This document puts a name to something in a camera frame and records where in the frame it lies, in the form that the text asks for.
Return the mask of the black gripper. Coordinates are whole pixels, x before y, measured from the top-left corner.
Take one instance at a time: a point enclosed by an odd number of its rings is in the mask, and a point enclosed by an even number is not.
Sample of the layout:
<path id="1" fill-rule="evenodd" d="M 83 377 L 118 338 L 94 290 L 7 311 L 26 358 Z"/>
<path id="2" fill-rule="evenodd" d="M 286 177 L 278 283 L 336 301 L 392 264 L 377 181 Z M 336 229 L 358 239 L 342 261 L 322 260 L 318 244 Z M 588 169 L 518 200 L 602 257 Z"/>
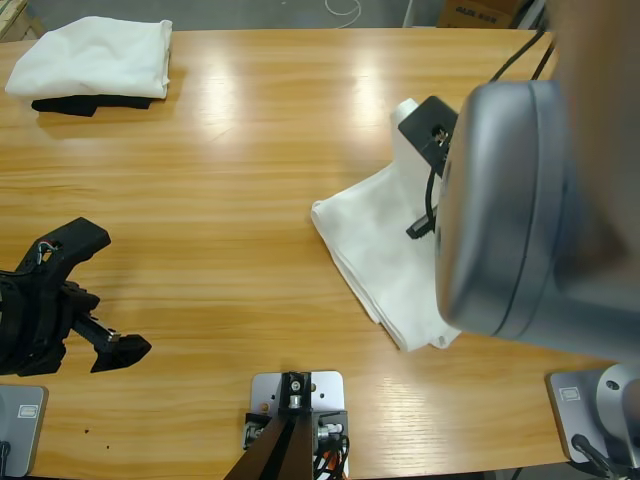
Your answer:
<path id="1" fill-rule="evenodd" d="M 417 240 L 429 233 L 433 233 L 436 227 L 436 210 L 425 213 L 406 229 L 406 234 L 412 240 Z"/>
<path id="2" fill-rule="evenodd" d="M 76 332 L 97 353 L 92 373 L 128 368 L 147 355 L 152 345 L 141 335 L 124 337 L 93 315 L 100 298 L 79 284 L 46 282 L 41 273 L 1 273 L 1 373 L 54 374 Z"/>

